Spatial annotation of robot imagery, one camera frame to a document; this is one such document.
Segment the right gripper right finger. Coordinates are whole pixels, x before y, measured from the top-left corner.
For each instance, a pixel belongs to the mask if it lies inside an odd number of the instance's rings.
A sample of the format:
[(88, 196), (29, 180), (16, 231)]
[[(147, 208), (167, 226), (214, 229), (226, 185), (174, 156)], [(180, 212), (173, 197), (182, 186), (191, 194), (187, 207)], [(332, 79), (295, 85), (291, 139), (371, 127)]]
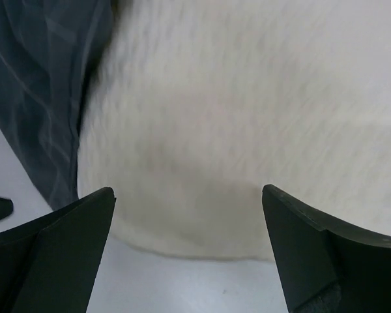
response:
[(262, 203), (289, 312), (391, 312), (391, 236), (273, 185), (264, 186)]

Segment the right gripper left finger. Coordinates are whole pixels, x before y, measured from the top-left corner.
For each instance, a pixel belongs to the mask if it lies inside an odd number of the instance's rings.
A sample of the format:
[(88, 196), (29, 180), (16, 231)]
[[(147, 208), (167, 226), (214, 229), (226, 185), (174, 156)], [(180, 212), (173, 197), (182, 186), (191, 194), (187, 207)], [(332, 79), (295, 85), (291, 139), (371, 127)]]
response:
[(115, 207), (105, 187), (0, 233), (0, 312), (86, 312)]

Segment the dark plaid pillowcase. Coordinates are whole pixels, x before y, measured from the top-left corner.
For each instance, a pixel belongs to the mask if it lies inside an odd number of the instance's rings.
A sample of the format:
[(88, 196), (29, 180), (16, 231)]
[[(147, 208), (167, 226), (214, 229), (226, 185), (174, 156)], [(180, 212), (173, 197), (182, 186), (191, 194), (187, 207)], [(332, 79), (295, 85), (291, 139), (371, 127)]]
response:
[(48, 205), (77, 200), (80, 123), (110, 1), (0, 1), (0, 129)]

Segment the cream pillow with yellow edge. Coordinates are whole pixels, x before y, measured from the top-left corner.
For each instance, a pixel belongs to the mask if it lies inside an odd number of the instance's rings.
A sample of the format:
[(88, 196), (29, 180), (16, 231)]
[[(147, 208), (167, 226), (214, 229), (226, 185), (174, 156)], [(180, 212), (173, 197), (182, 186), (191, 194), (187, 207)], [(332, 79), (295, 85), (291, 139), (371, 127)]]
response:
[(271, 260), (267, 184), (391, 235), (391, 1), (121, 1), (79, 196), (132, 246)]

